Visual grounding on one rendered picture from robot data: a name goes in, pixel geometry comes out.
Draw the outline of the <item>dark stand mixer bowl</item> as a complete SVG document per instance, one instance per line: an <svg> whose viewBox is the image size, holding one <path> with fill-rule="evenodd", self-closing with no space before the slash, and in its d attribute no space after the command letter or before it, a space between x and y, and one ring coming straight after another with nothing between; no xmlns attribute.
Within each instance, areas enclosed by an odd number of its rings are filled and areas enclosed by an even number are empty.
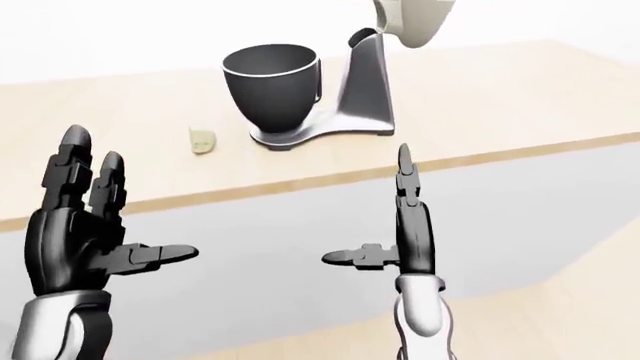
<svg viewBox="0 0 640 360"><path fill-rule="evenodd" d="M230 95L242 115L261 131L295 131L321 100L321 60L295 44L238 50L222 62Z"/></svg>

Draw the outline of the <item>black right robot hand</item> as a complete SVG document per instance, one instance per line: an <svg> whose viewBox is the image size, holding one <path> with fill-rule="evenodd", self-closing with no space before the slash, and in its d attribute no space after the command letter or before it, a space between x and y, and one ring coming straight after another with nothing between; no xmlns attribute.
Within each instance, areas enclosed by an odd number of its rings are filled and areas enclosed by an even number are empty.
<svg viewBox="0 0 640 360"><path fill-rule="evenodd" d="M417 165L411 159L407 144L398 150L396 182L396 235L391 248L365 244L355 250L333 251L322 262L333 266L382 270L398 266L402 274L436 273L435 242L428 206L420 200L421 182Z"/></svg>

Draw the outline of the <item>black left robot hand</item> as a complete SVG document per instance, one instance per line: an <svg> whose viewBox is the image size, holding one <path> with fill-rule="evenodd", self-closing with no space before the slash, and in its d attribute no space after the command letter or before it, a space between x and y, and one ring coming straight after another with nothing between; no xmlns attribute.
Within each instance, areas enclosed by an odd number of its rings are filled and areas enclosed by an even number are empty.
<svg viewBox="0 0 640 360"><path fill-rule="evenodd" d="M89 132L72 125L49 158L42 206L31 215L24 246L36 296L102 290L112 275L153 272L199 254L190 245L126 244L124 160L109 152L93 173L91 149Z"/></svg>

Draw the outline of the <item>pale cheese wedge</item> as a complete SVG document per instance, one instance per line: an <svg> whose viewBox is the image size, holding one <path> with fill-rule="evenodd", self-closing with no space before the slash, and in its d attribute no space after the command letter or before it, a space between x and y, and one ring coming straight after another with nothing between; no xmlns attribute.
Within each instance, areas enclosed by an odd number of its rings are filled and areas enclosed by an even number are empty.
<svg viewBox="0 0 640 360"><path fill-rule="evenodd" d="M205 129L189 128L189 140L191 152L195 155L210 153L217 145L215 132Z"/></svg>

